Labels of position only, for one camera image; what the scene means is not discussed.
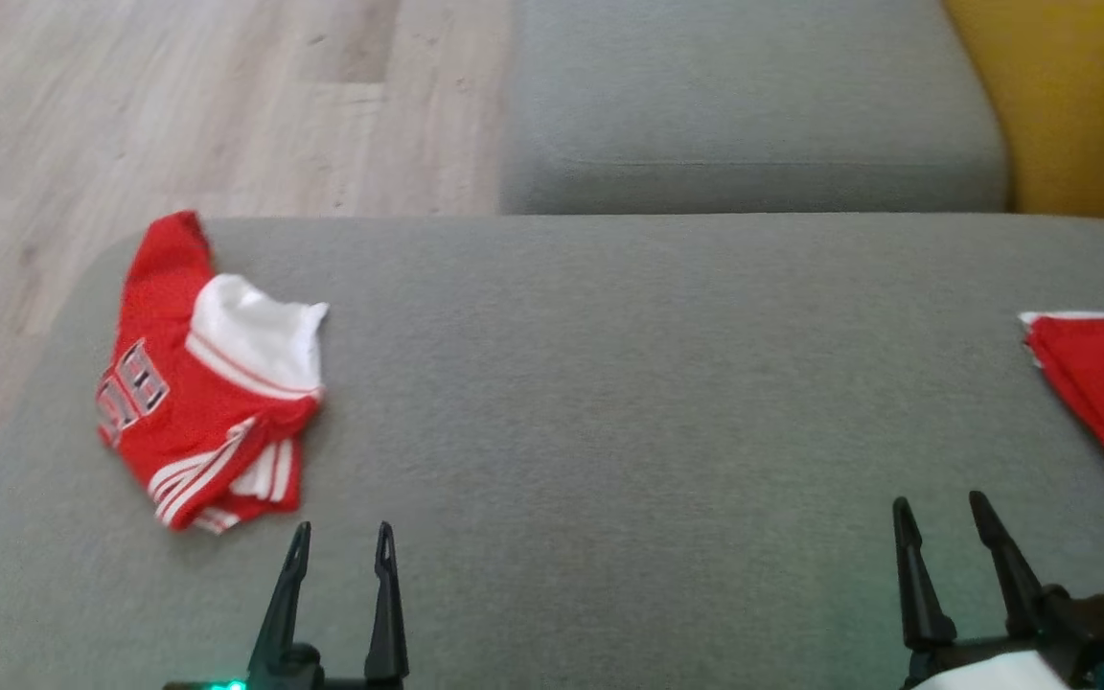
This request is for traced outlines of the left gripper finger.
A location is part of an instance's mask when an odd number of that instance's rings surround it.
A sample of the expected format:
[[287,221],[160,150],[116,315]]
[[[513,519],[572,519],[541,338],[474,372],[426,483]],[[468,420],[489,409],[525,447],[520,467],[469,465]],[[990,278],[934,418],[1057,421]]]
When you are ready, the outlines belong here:
[[310,562],[311,524],[295,529],[279,578],[270,595],[261,631],[251,651],[246,684],[250,687],[321,687],[321,654],[308,643],[295,643],[299,594]]
[[379,581],[371,646],[365,656],[367,684],[403,684],[410,675],[410,659],[402,586],[399,580],[393,526],[382,521],[374,553],[374,575]]

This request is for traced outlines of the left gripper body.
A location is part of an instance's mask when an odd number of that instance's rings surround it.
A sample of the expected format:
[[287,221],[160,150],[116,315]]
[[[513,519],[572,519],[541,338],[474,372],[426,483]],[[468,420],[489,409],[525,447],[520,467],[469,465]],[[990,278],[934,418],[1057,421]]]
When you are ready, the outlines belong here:
[[163,690],[404,690],[403,678],[232,678],[172,681]]

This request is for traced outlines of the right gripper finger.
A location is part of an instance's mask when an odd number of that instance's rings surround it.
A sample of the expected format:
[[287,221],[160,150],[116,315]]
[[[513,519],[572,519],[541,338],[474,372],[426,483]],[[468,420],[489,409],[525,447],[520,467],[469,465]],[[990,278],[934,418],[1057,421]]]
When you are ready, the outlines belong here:
[[905,497],[894,499],[892,514],[904,646],[914,652],[951,646],[955,623],[942,611],[923,556],[923,537]]
[[969,505],[981,545],[989,550],[1006,611],[1008,636],[1028,639],[1040,629],[1039,599],[1043,587],[1020,546],[986,493],[969,491]]

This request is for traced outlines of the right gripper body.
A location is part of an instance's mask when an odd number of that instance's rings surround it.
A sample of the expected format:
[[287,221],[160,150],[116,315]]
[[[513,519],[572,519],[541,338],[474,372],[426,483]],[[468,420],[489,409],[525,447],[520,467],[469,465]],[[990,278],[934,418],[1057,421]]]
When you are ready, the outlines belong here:
[[1042,635],[928,639],[903,636],[901,690],[1076,690],[1040,654]]

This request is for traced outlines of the red jersey with lettering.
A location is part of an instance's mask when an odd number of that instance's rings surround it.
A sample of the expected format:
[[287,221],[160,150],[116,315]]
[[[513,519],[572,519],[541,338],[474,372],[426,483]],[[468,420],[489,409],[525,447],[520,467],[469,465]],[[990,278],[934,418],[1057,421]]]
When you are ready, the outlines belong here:
[[325,399],[325,302],[217,270],[194,211],[157,219],[120,291],[96,389],[100,440],[159,524],[220,534],[301,505],[304,429]]

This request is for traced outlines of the grey fabric sofa seat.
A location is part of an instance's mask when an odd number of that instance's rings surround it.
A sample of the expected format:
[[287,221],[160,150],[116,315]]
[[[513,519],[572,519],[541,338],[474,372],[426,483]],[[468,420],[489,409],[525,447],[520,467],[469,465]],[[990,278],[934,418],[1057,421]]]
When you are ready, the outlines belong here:
[[408,687],[896,690],[892,502],[962,637],[1004,630],[981,490],[1038,576],[1104,592],[1104,453],[1018,314],[1104,311],[1104,221],[209,219],[224,270],[329,302],[302,506],[173,533],[96,435],[105,250],[0,437],[0,690],[240,675],[295,526],[297,636],[371,637],[383,520]]

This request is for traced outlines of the yellow upholstered furniture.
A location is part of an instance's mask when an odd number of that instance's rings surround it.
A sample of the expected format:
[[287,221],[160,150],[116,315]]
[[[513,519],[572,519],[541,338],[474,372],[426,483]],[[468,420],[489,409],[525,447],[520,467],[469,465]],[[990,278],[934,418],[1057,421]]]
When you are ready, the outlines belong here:
[[998,115],[1015,210],[1104,219],[1104,0],[943,0]]

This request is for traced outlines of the grey fabric sofa cushion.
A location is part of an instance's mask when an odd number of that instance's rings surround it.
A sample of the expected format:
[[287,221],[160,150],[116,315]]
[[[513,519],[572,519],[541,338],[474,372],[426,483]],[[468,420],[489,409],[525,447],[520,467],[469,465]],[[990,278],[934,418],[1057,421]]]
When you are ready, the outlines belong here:
[[505,214],[1002,213],[943,0],[516,0]]

